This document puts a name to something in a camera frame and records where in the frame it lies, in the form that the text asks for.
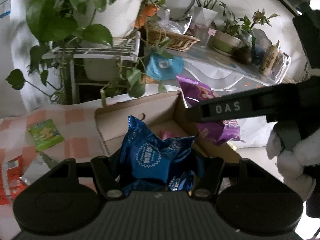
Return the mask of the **white gloved right hand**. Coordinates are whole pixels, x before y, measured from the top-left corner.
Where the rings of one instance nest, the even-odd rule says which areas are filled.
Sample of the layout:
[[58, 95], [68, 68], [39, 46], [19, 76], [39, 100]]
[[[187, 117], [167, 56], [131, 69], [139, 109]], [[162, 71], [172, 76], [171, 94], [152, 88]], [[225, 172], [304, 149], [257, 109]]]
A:
[[266, 152], [269, 159], [277, 159], [284, 184], [307, 201], [319, 185], [319, 130], [298, 142], [292, 151], [285, 149], [277, 133], [271, 131]]

